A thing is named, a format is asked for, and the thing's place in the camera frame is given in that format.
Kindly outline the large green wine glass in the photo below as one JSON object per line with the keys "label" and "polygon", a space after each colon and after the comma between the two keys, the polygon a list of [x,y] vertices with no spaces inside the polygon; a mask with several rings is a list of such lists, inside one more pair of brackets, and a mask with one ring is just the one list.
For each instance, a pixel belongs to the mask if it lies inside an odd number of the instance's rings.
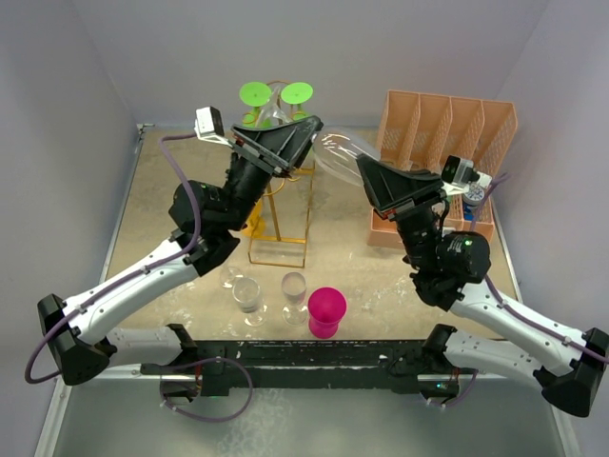
{"label": "large green wine glass", "polygon": [[313,96],[313,93],[313,87],[307,82],[290,83],[282,89],[281,99],[290,106],[290,117],[293,121],[309,116],[303,109],[303,104]]}

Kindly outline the yellow plastic goblet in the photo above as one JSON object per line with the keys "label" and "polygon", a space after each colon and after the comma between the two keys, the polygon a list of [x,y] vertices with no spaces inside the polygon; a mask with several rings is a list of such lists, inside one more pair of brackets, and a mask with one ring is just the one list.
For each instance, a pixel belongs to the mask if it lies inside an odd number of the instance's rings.
{"label": "yellow plastic goblet", "polygon": [[241,233],[248,237],[259,237],[265,233],[265,219],[263,213],[263,201],[259,200],[254,209],[246,219],[246,225]]}

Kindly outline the small green wine glass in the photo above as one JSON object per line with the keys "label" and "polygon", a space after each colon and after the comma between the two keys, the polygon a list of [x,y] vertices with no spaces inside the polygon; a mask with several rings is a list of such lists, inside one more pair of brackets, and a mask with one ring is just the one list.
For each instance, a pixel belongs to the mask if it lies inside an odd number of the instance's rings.
{"label": "small green wine glass", "polygon": [[249,107],[249,111],[242,117],[245,127],[254,127],[258,121],[262,107],[269,101],[272,90],[269,85],[252,81],[244,83],[239,90],[241,101]]}

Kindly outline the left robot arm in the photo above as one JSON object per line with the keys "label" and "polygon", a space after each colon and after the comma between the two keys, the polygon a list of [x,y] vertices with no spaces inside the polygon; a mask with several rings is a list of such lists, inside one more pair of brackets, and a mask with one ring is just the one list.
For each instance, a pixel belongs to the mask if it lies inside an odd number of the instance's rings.
{"label": "left robot arm", "polygon": [[51,352],[64,383],[80,385],[107,368],[132,364],[175,373],[192,369],[197,346],[183,326],[134,330],[121,323],[219,267],[239,245],[234,234],[246,227],[271,179],[297,169],[322,128],[317,116],[263,129],[233,126],[225,183],[183,180],[169,209],[177,228],[153,252],[88,291],[42,299],[37,305],[45,333],[41,345]]}

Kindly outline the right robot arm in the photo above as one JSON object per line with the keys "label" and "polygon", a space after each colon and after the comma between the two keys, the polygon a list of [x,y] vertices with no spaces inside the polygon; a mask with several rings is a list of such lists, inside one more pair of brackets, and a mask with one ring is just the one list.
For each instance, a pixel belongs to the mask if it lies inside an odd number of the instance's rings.
{"label": "right robot arm", "polygon": [[497,180],[457,156],[449,156],[440,173],[394,169],[366,153],[356,164],[372,208],[396,226],[420,299],[501,336],[492,341],[436,326],[422,352],[424,364],[434,372],[453,366],[518,380],[553,407],[587,417],[608,364],[607,333],[570,328],[498,291],[488,277],[486,238],[474,230],[443,233],[445,217],[433,210],[472,186],[491,189]]}

